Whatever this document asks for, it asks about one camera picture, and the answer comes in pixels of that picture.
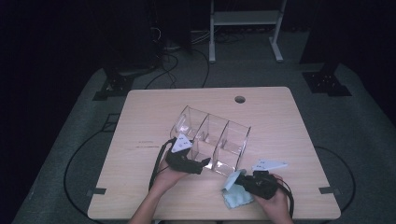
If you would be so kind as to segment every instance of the white metal stand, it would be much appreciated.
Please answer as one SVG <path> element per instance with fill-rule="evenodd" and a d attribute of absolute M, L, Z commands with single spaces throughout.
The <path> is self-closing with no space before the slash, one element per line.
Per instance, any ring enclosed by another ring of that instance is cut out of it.
<path fill-rule="evenodd" d="M 276 57 L 276 61 L 279 63 L 283 62 L 283 57 L 276 41 L 279 35 L 280 25 L 282 24 L 286 2 L 287 0 L 282 0 L 280 10 L 215 12 L 215 0 L 212 0 L 210 5 L 209 61 L 211 63 L 216 61 L 215 26 L 274 24 L 276 26 L 275 33 L 274 36 L 269 38 L 269 40 Z"/>

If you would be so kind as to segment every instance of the light blue cloth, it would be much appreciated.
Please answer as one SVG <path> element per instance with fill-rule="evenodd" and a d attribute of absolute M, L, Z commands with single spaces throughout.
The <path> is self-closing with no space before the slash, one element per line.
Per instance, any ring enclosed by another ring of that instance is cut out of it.
<path fill-rule="evenodd" d="M 223 192 L 224 202 L 228 208 L 235 208 L 253 202 L 253 197 L 244 187 L 235 185 L 235 180 L 240 174 L 244 175 L 246 170 L 238 170 L 228 176 Z"/>

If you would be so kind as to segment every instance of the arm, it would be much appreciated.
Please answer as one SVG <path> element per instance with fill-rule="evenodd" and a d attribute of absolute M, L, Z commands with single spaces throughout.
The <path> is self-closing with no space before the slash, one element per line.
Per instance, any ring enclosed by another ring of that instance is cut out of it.
<path fill-rule="evenodd" d="M 129 220 L 128 224 L 151 223 L 155 209 L 157 208 L 161 197 L 166 191 L 172 188 L 179 179 L 188 175 L 187 173 L 172 170 L 172 168 L 168 167 L 168 164 L 165 160 L 161 161 L 158 170 L 159 173 L 157 173 L 152 188 L 148 192 L 146 198 L 137 208 L 136 212 L 134 212 L 134 215 Z"/>
<path fill-rule="evenodd" d="M 279 175 L 274 175 L 276 179 L 282 179 Z M 281 190 L 278 189 L 274 197 L 269 200 L 265 200 L 262 197 L 253 195 L 254 200 L 262 207 L 264 213 L 271 219 L 275 224 L 292 224 L 293 221 L 289 215 L 288 208 L 288 197 Z"/>

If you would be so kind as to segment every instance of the round black hole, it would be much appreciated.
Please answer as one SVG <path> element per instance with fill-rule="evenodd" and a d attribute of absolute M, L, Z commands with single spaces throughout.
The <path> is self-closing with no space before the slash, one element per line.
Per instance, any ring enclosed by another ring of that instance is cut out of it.
<path fill-rule="evenodd" d="M 235 101 L 236 101 L 238 104 L 242 104 L 242 103 L 244 103 L 246 100 L 247 100 L 247 99 L 245 99 L 245 97 L 243 97 L 243 96 L 236 96 L 236 97 L 235 97 Z"/>

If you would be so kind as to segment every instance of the table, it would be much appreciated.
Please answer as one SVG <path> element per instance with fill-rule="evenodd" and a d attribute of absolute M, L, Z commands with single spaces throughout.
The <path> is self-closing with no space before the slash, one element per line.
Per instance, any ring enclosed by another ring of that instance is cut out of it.
<path fill-rule="evenodd" d="M 279 10 L 265 11 L 215 11 L 215 0 L 211 0 L 210 5 L 210 40 L 209 40 L 209 61 L 216 61 L 215 48 L 215 26 L 221 25 L 263 25 L 274 24 L 274 36 L 269 37 L 271 48 L 278 63 L 283 62 L 282 54 L 277 46 L 277 37 L 283 20 L 287 0 L 282 0 Z"/>
<path fill-rule="evenodd" d="M 245 97 L 239 104 L 236 96 Z M 161 146 L 177 117 L 189 105 L 251 126 L 240 168 L 258 159 L 285 161 L 274 170 L 290 185 L 296 219 L 335 219 L 340 209 L 329 187 L 291 92 L 286 87 L 130 91 L 88 210 L 90 218 L 130 218 L 148 192 Z M 161 199 L 154 219 L 265 220 L 256 203 L 228 209 L 221 189 L 226 177 L 204 169 L 180 180 Z"/>

